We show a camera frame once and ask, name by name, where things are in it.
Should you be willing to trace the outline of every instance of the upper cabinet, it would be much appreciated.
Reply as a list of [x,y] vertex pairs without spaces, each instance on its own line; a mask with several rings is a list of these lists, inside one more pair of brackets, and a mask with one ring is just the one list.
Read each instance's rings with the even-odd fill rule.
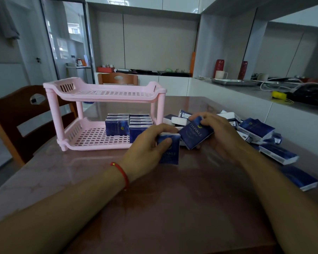
[[125,0],[125,6],[162,10],[162,0]]
[[162,9],[198,13],[200,0],[163,0]]
[[85,0],[86,2],[91,3],[105,3],[105,4],[114,4],[125,6],[125,0]]

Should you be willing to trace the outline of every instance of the dish rack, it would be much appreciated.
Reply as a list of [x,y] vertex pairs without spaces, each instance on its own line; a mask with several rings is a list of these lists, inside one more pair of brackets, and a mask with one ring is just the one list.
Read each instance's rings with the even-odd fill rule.
[[[43,86],[50,104],[57,142],[63,151],[124,149],[131,146],[128,135],[107,136],[105,121],[90,121],[84,117],[82,102],[151,103],[153,123],[160,124],[163,121],[167,90],[155,81],[149,82],[147,86],[95,85],[86,84],[79,77],[71,77],[44,83]],[[57,95],[77,104],[78,117],[66,129],[61,119]]]

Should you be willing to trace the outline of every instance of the hand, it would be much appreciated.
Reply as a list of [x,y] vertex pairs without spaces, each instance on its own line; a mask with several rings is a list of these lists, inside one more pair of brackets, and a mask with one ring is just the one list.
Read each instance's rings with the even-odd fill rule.
[[156,138],[162,132],[178,133],[179,130],[167,124],[152,125],[136,138],[122,157],[119,165],[127,174],[130,182],[155,168],[162,154],[171,146],[171,138],[165,139],[156,146]]
[[225,160],[239,165],[247,155],[257,154],[256,150],[240,137],[227,119],[209,112],[199,112],[188,119],[192,121],[198,116],[203,117],[202,125],[211,126],[214,129],[214,134],[206,142]]

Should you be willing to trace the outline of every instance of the window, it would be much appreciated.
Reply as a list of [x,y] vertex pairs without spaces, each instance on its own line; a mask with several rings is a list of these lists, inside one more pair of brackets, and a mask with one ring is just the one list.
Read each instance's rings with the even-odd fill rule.
[[67,23],[70,34],[80,34],[80,25],[76,23]]
[[69,59],[69,51],[67,49],[67,42],[64,39],[57,38],[59,51],[60,51],[60,58],[61,59]]

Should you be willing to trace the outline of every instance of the red vase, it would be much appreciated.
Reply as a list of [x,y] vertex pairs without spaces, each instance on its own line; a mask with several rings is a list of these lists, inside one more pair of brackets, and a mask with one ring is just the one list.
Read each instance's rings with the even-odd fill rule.
[[239,76],[238,76],[238,80],[243,80],[244,79],[245,74],[246,74],[246,70],[247,70],[247,65],[248,65],[247,61],[243,61],[242,62],[240,73],[239,73]]
[[221,71],[224,70],[224,59],[217,59],[216,60],[216,64],[215,64],[214,71],[213,71],[213,78],[215,78],[215,72],[217,70],[221,70]]

